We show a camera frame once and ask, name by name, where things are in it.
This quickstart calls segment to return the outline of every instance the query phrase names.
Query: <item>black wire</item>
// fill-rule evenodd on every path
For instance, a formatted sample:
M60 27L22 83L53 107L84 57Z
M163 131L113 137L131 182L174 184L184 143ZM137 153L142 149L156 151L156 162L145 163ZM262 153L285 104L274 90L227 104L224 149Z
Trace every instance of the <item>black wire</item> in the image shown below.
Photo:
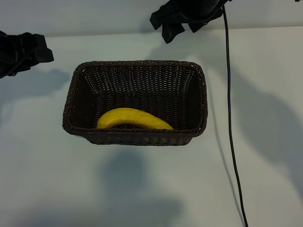
M232 141L232 111L231 111L231 64L229 59L229 36L228 36L228 24L227 24L227 17L225 12L225 7L222 6L223 10L223 17L224 17L224 24L225 24L225 35L226 35L226 60L227 60L227 80L228 80L228 89L227 89L227 101L228 101L228 130L229 130L229 140L231 143L231 149L232 149L232 161L233 161L233 167L235 170L236 178L237 178L237 184L239 189L239 196L240 196L240 204L241 204L241 210L242 215L245 223L245 227L248 227L248 223L246 220L246 215L244 211L243 206L243 197L242 197L242 190L241 190L241 184L240 184L240 178L238 174L237 169L237 163L236 163L236 157L235 157L235 151L233 149L233 141Z

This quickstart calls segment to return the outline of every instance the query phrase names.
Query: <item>yellow banana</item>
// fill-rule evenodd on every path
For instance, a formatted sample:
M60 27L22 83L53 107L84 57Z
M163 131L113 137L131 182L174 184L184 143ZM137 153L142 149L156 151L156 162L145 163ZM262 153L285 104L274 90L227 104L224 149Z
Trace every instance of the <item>yellow banana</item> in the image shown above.
M144 129L173 129L160 118L132 108L117 108L106 112L99 118L97 129L108 129L120 124L130 124Z

